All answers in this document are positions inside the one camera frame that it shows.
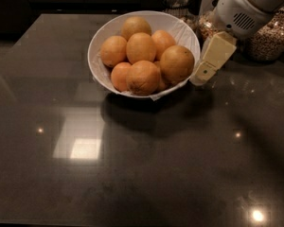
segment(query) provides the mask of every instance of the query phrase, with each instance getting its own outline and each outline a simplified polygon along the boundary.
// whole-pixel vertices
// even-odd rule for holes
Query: glass jar
[[[215,33],[219,32],[212,23],[212,14],[213,11],[210,10],[199,17],[197,35],[202,42],[204,42],[208,37],[212,37]]]
[[[164,1],[164,12],[184,21],[194,32],[197,28],[197,16],[189,12],[189,0],[166,0]]]
[[[245,40],[244,54],[254,61],[275,61],[284,52],[284,8],[270,23]]]

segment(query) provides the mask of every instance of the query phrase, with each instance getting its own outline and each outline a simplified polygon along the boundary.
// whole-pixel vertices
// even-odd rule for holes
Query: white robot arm
[[[204,43],[190,81],[203,85],[210,80],[236,51],[237,38],[255,34],[283,5],[284,0],[219,0],[212,13],[212,23],[221,32]]]

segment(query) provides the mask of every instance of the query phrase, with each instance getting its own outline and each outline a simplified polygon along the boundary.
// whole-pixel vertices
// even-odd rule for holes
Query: white bowl
[[[112,35],[120,35],[120,30],[124,21],[131,16],[141,16],[145,18],[151,25],[152,32],[158,29],[164,29],[169,32],[176,40],[177,44],[185,46],[192,52],[195,58],[196,65],[198,59],[200,58],[199,41],[195,33],[184,21],[170,14],[160,11],[136,11],[120,15],[115,19],[111,20],[110,22],[106,23],[102,28],[97,31],[94,38],[90,42],[87,52],[87,60],[94,79],[103,87],[115,94],[133,98],[151,98],[152,100],[156,100],[162,96],[170,94],[171,92],[179,89],[180,87],[183,87],[189,80],[190,76],[187,79],[179,82],[177,85],[168,88],[167,90],[162,91],[160,93],[152,94],[150,96],[137,96],[133,95],[130,92],[121,93],[113,86],[110,79],[111,69],[107,68],[102,63],[101,58],[99,56],[99,51],[102,43],[108,37]]]

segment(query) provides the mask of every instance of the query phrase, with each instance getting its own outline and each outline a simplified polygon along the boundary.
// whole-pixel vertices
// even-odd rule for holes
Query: glossy surface
[[[116,96],[86,57],[112,18],[42,15],[0,62],[0,222],[284,226],[284,60]]]

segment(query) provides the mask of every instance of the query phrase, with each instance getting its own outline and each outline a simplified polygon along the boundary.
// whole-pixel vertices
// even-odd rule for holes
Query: kitchen counter
[[[116,15],[43,14],[0,62],[0,223],[284,226],[284,59],[157,101],[93,81]]]

